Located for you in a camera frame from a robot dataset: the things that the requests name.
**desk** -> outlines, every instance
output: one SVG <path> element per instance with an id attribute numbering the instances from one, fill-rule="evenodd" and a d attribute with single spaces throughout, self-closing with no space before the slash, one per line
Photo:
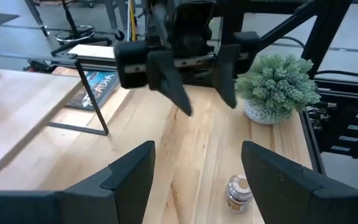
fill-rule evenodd
<path id="1" fill-rule="evenodd" d="M 192 117 L 160 93 L 131 90 L 108 124 L 108 136 L 81 133 L 58 145 L 66 136 L 55 135 L 48 147 L 29 145 L 0 172 L 0 189 L 64 189 L 154 140 L 154 183 L 144 223 L 263 223 L 255 202 L 243 215 L 228 209 L 226 183 L 244 172 L 241 144 L 248 139 L 311 168 L 299 116 L 264 126 L 244 114 L 241 100 L 232 110 L 212 88 L 185 89 Z"/>
<path id="2" fill-rule="evenodd" d="M 81 86 L 76 77 L 0 69 L 0 170 Z"/>

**black cable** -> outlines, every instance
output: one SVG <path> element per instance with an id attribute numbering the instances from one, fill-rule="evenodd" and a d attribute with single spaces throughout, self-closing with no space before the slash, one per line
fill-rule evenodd
<path id="1" fill-rule="evenodd" d="M 281 37 L 280 39 L 287 39 L 287 40 L 292 40 L 295 41 L 296 43 L 298 43 L 302 48 L 305 48 L 304 43 L 302 43 L 302 41 L 294 38 L 294 37 Z M 316 72 L 316 75 L 320 75 L 320 74 L 339 74 L 339 75 L 349 75 L 352 77 L 358 77 L 358 73 L 356 72 L 345 72 L 345 71 L 339 71 L 339 70 L 323 70 L 323 71 L 318 71 Z"/>
<path id="2" fill-rule="evenodd" d="M 297 44 L 299 44 L 302 48 L 305 47 L 304 43 L 302 43 L 302 41 L 296 39 L 296 38 L 293 38 L 293 37 L 281 37 L 281 39 L 287 39 L 287 40 L 292 40 L 292 41 L 295 41 Z"/>

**glass jar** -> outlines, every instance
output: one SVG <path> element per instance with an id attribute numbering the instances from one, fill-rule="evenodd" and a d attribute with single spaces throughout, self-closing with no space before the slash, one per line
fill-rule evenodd
<path id="1" fill-rule="evenodd" d="M 252 201 L 252 192 L 244 174 L 234 175 L 226 186 L 226 197 L 229 208 L 237 213 L 248 211 Z"/>

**chair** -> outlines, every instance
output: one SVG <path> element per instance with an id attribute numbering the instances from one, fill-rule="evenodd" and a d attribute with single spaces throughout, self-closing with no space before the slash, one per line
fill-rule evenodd
<path id="1" fill-rule="evenodd" d="M 59 52 L 64 50 L 68 50 L 72 47 L 77 46 L 78 44 L 91 44 L 96 42 L 104 42 L 106 41 L 106 45 L 110 46 L 112 44 L 112 40 L 107 37 L 93 37 L 95 33 L 95 28 L 92 26 L 76 26 L 71 16 L 70 11 L 68 10 L 68 6 L 65 0 L 62 0 L 62 6 L 65 10 L 66 19 L 70 24 L 70 28 L 62 30 L 55 35 L 55 38 L 59 41 L 61 47 L 56 50 L 51 51 L 52 55 L 56 55 Z M 61 37 L 62 33 L 69 33 L 68 37 Z"/>

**green plant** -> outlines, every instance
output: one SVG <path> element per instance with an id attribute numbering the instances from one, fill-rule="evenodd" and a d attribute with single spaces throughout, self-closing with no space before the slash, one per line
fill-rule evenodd
<path id="1" fill-rule="evenodd" d="M 263 119 L 288 119 L 293 109 L 319 102 L 317 86 L 307 72 L 313 63 L 294 55 L 261 56 L 250 70 L 239 75 L 234 88 L 241 98 L 261 112 Z"/>

